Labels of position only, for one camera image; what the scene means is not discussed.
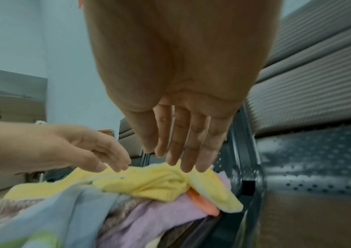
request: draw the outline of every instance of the hand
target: hand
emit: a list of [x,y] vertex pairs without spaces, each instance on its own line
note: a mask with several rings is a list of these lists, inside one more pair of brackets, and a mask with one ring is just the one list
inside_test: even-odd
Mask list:
[[184,151],[183,171],[205,171],[264,65],[281,0],[84,4],[100,77],[144,151],[170,165]]
[[0,122],[0,171],[35,172],[77,166],[90,172],[128,169],[131,159],[110,135],[74,125]]

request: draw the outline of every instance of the green patch on fabric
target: green patch on fabric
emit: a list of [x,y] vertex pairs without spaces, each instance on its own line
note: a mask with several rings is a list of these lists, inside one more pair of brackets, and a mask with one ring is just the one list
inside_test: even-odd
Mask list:
[[47,245],[49,248],[63,248],[61,240],[53,233],[40,231],[28,237],[19,238],[0,244],[0,248],[20,248],[24,244],[39,242]]

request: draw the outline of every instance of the light blue fabric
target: light blue fabric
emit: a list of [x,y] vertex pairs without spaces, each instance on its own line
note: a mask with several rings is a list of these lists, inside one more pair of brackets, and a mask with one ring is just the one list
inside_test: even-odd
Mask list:
[[131,197],[93,186],[68,188],[0,227],[0,248],[91,248],[112,209]]

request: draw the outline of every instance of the pink cloth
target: pink cloth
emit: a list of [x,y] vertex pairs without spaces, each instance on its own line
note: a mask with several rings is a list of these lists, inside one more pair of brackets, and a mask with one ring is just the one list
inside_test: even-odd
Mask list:
[[[219,177],[229,188],[226,174],[220,173]],[[96,247],[144,248],[168,229],[206,216],[186,194],[173,202],[147,200],[135,208],[125,221],[103,234]]]

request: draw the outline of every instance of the orange cloth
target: orange cloth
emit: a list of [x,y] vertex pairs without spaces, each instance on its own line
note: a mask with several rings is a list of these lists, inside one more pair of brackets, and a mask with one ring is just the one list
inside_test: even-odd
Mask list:
[[187,196],[193,204],[195,204],[199,209],[211,216],[218,216],[219,209],[210,201],[201,196],[196,190],[190,188],[186,192]]

